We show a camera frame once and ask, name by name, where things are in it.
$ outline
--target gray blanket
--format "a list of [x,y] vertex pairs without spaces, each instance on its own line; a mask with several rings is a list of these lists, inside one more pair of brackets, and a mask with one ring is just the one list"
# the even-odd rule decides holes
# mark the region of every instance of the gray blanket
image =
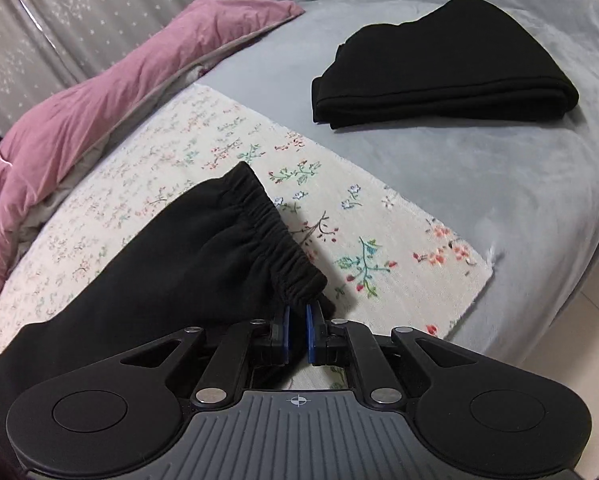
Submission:
[[519,362],[599,245],[599,1],[487,0],[513,15],[579,90],[580,105],[560,122],[425,118],[333,132],[312,121],[311,81],[340,43],[363,25],[415,20],[446,1],[304,0],[305,15],[200,82],[371,172],[482,255],[494,248],[495,276],[454,340]]

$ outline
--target floral patterned curtain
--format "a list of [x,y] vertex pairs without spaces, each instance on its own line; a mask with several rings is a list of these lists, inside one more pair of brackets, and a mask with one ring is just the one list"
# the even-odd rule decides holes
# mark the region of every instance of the floral patterned curtain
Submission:
[[0,133],[106,70],[193,0],[0,0]]

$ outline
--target silver screw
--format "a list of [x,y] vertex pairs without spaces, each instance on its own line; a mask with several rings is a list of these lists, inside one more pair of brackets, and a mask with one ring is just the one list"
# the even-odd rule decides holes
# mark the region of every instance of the silver screw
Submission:
[[380,404],[394,404],[402,399],[402,394],[394,388],[378,388],[371,392],[371,399]]
[[226,399],[226,392],[221,388],[204,388],[197,392],[195,397],[204,404],[217,404]]

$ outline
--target white floral cloth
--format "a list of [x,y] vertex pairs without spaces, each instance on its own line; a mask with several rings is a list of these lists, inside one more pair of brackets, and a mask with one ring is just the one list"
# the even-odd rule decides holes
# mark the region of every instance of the white floral cloth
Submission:
[[[489,280],[479,254],[371,174],[211,88],[194,84],[108,156],[64,202],[0,297],[0,352],[58,314],[139,230],[197,183],[247,162],[328,278],[337,316],[374,333],[444,337]],[[329,369],[293,388],[333,387]]]

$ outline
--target folded black pants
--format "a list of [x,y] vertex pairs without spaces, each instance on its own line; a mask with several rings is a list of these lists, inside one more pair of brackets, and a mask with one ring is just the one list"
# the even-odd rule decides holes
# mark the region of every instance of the folded black pants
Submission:
[[313,119],[332,128],[436,115],[546,121],[579,94],[550,54],[484,0],[451,0],[415,22],[363,27],[314,79]]
[[0,451],[17,463],[6,415],[29,387],[186,326],[220,331],[286,305],[299,336],[306,304],[324,286],[239,163],[166,207],[60,314],[17,334],[0,355]]

